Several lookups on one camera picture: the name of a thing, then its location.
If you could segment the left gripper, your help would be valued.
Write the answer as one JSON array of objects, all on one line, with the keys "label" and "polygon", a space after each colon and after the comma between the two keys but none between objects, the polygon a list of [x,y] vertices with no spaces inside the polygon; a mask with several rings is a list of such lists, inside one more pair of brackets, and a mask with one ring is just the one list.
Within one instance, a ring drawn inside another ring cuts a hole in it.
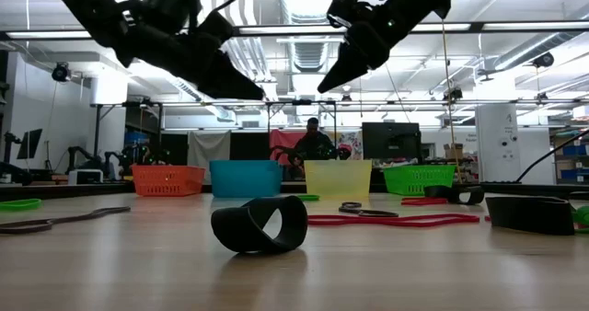
[{"label": "left gripper", "polygon": [[201,0],[127,0],[122,5],[130,17],[128,50],[135,57],[198,82],[211,98],[264,98],[264,91],[221,50],[231,38],[231,24],[214,11],[198,20]]}]

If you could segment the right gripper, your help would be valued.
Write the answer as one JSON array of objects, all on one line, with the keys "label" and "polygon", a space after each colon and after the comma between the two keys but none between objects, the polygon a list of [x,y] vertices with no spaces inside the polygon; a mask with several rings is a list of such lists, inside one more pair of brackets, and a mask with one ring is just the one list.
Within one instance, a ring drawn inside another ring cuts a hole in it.
[{"label": "right gripper", "polygon": [[371,5],[359,0],[352,5],[351,25],[339,56],[318,85],[326,93],[376,69],[388,60],[390,50],[436,9],[438,0],[381,0]]}]

